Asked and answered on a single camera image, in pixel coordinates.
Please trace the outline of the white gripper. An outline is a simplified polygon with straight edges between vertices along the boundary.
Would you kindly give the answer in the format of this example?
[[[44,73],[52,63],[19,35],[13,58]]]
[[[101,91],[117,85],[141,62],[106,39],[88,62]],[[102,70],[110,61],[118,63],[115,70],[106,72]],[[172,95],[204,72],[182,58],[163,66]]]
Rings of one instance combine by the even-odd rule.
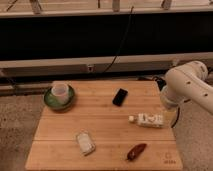
[[[177,118],[177,108],[171,107],[171,106],[167,105],[166,103],[164,103],[163,104],[163,114],[164,114],[165,123],[167,125],[173,125]]]

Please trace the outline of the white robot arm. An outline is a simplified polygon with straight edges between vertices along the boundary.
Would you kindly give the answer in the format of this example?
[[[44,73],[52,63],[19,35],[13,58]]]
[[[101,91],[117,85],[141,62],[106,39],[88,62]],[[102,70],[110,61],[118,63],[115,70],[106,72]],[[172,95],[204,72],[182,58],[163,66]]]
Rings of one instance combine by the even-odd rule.
[[[169,69],[160,100],[167,110],[179,108],[184,100],[192,100],[213,115],[213,87],[205,82],[208,69],[203,62],[191,61]]]

